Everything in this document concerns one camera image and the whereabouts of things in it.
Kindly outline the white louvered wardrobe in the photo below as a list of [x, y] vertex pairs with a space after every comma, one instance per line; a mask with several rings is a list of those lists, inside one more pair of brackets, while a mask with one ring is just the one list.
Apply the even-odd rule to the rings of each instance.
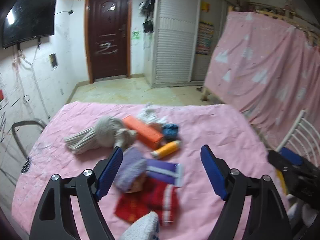
[[[199, 85], [226, 19], [227, 0], [156, 0], [144, 74], [153, 88]], [[199, 22], [214, 25], [208, 55], [196, 54]]]

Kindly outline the blue crumpled cloth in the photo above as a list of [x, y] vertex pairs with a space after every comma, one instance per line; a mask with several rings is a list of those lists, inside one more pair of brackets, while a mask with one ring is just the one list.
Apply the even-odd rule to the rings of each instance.
[[162, 126], [162, 134], [168, 142], [178, 139], [179, 126], [177, 124], [165, 124]]

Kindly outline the yellow orange tube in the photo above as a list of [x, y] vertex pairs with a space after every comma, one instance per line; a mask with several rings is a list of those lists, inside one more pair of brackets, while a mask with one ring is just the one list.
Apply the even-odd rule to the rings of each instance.
[[159, 148], [155, 151], [152, 151], [151, 156], [154, 159], [165, 158], [166, 156], [178, 151], [180, 149], [180, 146], [181, 146], [180, 140], [169, 142], [169, 143], [165, 144], [164, 146], [162, 146], [161, 148]]

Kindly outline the black hanging bag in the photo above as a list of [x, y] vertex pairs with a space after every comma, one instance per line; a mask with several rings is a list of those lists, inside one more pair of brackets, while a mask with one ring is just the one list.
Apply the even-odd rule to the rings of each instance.
[[153, 27], [153, 21], [148, 20], [143, 23], [143, 31], [144, 33], [153, 33], [154, 27]]

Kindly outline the dark brown door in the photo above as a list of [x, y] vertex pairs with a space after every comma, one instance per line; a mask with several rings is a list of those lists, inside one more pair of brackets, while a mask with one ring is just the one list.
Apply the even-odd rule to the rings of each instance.
[[131, 74], [132, 0], [85, 1], [85, 50], [90, 83]]

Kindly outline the colourful wall poster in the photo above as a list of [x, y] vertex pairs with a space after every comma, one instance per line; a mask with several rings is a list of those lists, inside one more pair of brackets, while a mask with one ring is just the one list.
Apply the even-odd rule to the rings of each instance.
[[211, 51], [213, 37], [214, 25], [200, 21], [196, 43], [196, 54], [208, 55]]

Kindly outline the beige knit hat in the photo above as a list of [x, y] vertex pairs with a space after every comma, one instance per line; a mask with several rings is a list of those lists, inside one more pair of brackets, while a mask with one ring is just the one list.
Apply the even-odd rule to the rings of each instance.
[[64, 138], [66, 147], [74, 154], [83, 154], [96, 148], [128, 149], [136, 140], [137, 132], [125, 127], [115, 117], [103, 116], [93, 127]]

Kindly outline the white metal chair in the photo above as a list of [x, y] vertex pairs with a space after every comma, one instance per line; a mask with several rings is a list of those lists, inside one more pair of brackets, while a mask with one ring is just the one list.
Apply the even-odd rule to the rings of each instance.
[[287, 134], [276, 147], [276, 151], [280, 152], [284, 147], [319, 167], [319, 131], [307, 120], [304, 109], [300, 111]]

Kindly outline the red knit garment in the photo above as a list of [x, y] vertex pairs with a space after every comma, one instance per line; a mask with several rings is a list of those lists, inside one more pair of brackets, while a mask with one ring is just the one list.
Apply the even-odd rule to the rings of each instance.
[[148, 177], [141, 191], [121, 195], [114, 214], [128, 223], [134, 223], [154, 211], [160, 225], [169, 226], [176, 220], [178, 210], [177, 187]]

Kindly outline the orange box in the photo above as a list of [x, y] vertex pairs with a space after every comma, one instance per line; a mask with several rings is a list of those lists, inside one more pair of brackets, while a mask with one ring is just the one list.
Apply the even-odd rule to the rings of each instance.
[[156, 150], [163, 139], [163, 134], [156, 129], [144, 124], [134, 116], [127, 116], [122, 119], [124, 125], [137, 132], [137, 139], [149, 148]]

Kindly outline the pink patterned bunk curtain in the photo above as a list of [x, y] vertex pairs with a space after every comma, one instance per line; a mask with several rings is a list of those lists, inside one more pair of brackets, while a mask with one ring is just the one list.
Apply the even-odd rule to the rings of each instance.
[[276, 147], [300, 111], [319, 127], [319, 48], [281, 20], [230, 12], [204, 86]]

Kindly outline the purple knit sock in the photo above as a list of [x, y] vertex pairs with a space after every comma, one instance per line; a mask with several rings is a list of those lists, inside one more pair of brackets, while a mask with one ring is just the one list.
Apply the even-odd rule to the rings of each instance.
[[136, 147], [128, 148], [114, 179], [114, 184], [122, 193], [142, 191], [146, 180], [147, 160]]

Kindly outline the black wall television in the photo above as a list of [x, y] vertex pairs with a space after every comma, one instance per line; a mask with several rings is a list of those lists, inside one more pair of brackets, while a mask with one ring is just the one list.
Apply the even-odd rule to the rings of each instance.
[[56, 0], [17, 0], [3, 24], [2, 48], [54, 35]]

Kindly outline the grey metal chair frame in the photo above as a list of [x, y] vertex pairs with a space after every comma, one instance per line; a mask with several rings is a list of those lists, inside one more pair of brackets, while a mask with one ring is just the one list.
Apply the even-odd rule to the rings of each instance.
[[28, 158], [30, 149], [46, 126], [47, 124], [38, 118], [18, 121], [12, 124], [12, 136], [25, 159]]

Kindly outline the purple striped sock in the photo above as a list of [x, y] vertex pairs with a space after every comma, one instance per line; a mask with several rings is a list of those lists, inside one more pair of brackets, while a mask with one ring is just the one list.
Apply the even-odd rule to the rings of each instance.
[[183, 185], [183, 165], [156, 159], [147, 159], [146, 163], [146, 173], [150, 178], [172, 184], [176, 187]]

